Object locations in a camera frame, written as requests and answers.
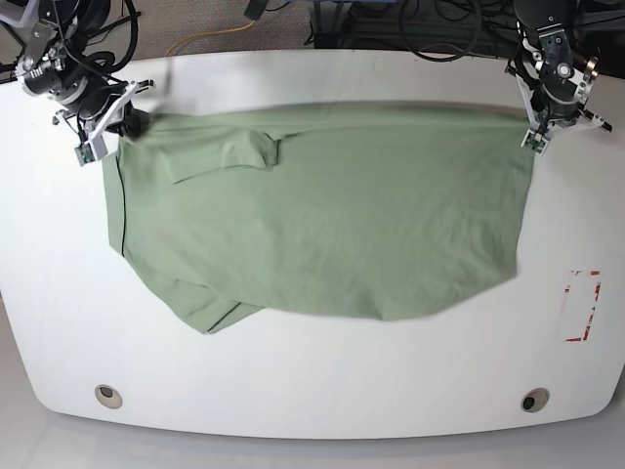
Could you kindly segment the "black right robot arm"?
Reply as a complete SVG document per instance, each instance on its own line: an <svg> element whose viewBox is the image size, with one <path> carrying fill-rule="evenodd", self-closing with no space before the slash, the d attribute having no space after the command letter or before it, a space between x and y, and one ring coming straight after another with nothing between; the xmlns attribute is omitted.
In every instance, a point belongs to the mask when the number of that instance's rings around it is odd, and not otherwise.
<svg viewBox="0 0 625 469"><path fill-rule="evenodd" d="M46 95L63 107L53 122L64 120L82 144L99 124L106 132L132 139L139 138L148 125L148 114L131 103L104 122L104 115L129 85L114 74L133 58L141 16L132 1L122 3L120 20L106 24L109 12L108 1L41 1L38 21L15 68L25 92ZM93 39L125 23L130 25L130 38L121 59L110 51L85 53Z"/></svg>

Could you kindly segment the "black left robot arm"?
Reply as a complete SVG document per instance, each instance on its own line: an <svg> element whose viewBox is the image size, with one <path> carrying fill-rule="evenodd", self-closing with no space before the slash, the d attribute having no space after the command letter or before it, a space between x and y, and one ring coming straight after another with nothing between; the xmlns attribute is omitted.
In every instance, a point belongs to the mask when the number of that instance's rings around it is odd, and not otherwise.
<svg viewBox="0 0 625 469"><path fill-rule="evenodd" d="M586 109L599 59L574 46L575 1L514 1L519 44L507 72L517 78L529 127L522 145L541 152L557 134L612 126Z"/></svg>

